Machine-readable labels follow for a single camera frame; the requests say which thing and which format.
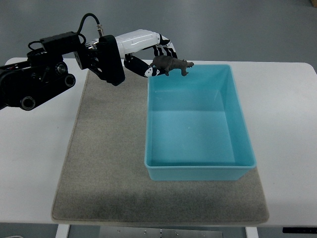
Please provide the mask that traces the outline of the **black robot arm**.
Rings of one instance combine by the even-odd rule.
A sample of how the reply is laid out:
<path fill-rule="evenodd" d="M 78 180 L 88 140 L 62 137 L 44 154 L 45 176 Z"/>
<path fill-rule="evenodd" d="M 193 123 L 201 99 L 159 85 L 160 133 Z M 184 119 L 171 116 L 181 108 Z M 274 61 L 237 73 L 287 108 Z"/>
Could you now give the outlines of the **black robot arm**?
<path fill-rule="evenodd" d="M 63 55 L 85 48 L 86 38 L 81 30 L 87 17 L 95 19 L 99 35 L 103 34 L 98 18 L 87 13 L 76 32 L 70 31 L 38 40 L 38 49 L 28 44 L 27 60 L 0 67 L 0 107 L 33 110 L 39 105 L 73 87 L 75 76 L 68 72 Z"/>

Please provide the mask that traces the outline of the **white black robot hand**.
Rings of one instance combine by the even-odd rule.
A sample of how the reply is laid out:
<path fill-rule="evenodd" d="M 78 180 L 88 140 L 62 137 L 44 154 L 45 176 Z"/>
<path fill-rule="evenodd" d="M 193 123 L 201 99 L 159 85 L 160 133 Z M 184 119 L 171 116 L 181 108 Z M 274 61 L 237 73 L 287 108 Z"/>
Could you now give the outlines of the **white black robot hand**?
<path fill-rule="evenodd" d="M 164 74 L 163 66 L 145 63 L 133 55 L 141 50 L 154 49 L 155 59 L 177 59 L 176 49 L 165 36 L 150 30 L 139 29 L 120 36 L 100 37 L 97 49 L 100 49 L 107 61 L 102 66 L 109 66 L 105 81 L 117 86 L 125 80 L 123 67 L 141 77 L 151 77 Z"/>

